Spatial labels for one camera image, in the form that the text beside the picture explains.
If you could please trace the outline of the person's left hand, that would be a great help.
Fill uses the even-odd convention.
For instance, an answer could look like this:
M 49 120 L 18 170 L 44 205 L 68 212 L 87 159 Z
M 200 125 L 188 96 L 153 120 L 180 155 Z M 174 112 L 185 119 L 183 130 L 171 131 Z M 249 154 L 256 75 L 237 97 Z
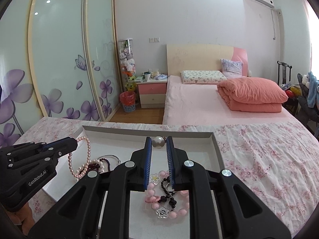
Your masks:
M 6 211 L 9 218 L 14 225 L 21 225 L 22 232 L 27 235 L 30 229 L 34 226 L 35 220 L 33 219 L 32 210 L 27 202 L 19 211 L 11 213 Z

